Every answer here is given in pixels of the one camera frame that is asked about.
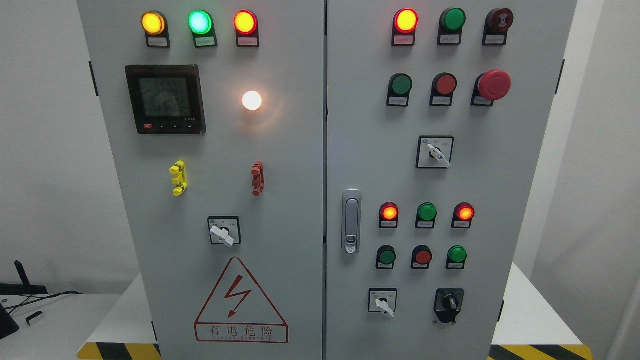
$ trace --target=white glowing light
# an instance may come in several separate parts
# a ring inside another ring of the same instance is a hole
[[[242,96],[242,105],[251,111],[258,110],[262,106],[262,96],[257,91],[246,92]]]

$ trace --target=green push button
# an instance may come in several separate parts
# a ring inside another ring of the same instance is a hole
[[[465,12],[460,8],[453,8],[445,11],[442,17],[442,26],[447,31],[458,31],[464,26],[465,21],[467,21]]]
[[[418,208],[418,217],[422,221],[434,221],[437,214],[436,207],[430,202],[425,202]]]
[[[379,260],[384,265],[389,265],[389,264],[392,264],[396,260],[396,255],[393,252],[391,252],[389,250],[386,250],[386,251],[383,251],[382,253],[380,253]]]
[[[393,91],[398,95],[404,95],[408,93],[409,90],[411,90],[412,86],[413,81],[411,81],[411,78],[409,78],[409,76],[405,74],[396,76],[391,83],[391,89],[393,89]]]
[[[449,259],[456,263],[464,263],[467,259],[467,251],[462,246],[454,246],[449,249]]]

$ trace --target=illuminated yellow light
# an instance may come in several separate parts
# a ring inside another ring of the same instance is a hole
[[[234,26],[241,34],[249,35],[257,28],[258,20],[249,10],[240,10],[234,16]]]
[[[458,218],[460,220],[471,220],[474,217],[474,210],[472,208],[462,208],[458,211]]]
[[[393,220],[396,216],[398,216],[398,209],[393,206],[389,206],[382,211],[382,217],[385,218],[385,220]]]
[[[149,35],[160,35],[165,27],[166,22],[159,12],[145,12],[142,15],[142,28]]]
[[[418,26],[418,13],[414,9],[402,9],[396,14],[396,29],[410,33]]]
[[[242,96],[242,105],[247,110],[258,110],[262,106],[262,96],[257,91],[246,92]]]

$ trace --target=gray metal panel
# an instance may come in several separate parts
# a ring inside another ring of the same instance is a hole
[[[467,14],[462,44],[436,46],[447,8]],[[415,47],[390,46],[392,19],[417,10]],[[481,46],[489,11],[515,14],[504,47]],[[327,359],[486,360],[575,8],[566,1],[329,1]],[[492,108],[472,107],[478,75],[503,69],[510,93]],[[385,106],[389,78],[413,78],[409,107]],[[453,106],[429,106],[433,78],[458,78]],[[451,168],[416,169],[419,135],[455,137]],[[360,251],[341,248],[342,193],[362,191]],[[378,210],[399,206],[397,229],[378,229]],[[435,229],[416,229],[423,202],[438,210]],[[476,209],[471,229],[451,229],[454,207]],[[395,247],[393,270],[375,269],[378,247]],[[433,252],[412,270],[417,245]],[[464,270],[446,270],[453,245],[468,250]],[[367,312],[369,288],[397,288],[395,319]],[[438,288],[463,288],[457,323],[437,321]]]
[[[79,0],[163,359],[321,357],[323,5]],[[187,17],[199,8],[213,17],[218,47],[194,48]],[[258,49],[236,47],[233,16],[243,8],[258,17]],[[147,10],[166,16],[171,49],[145,46],[140,17]],[[124,67],[168,64],[199,65],[206,134],[136,133]],[[264,99],[256,113],[240,103],[249,90]],[[189,177],[180,197],[168,171],[177,160]],[[260,197],[250,175],[257,160],[266,174]],[[207,217],[223,215],[240,217],[241,245],[210,244]],[[232,256],[288,323],[288,344],[196,341],[194,321]]]

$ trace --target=electrical control cabinet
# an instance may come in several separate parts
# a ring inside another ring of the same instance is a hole
[[[320,360],[324,2],[78,5],[163,359]]]
[[[328,360],[486,360],[574,8],[328,1]]]
[[[485,360],[575,2],[78,0],[163,359]]]

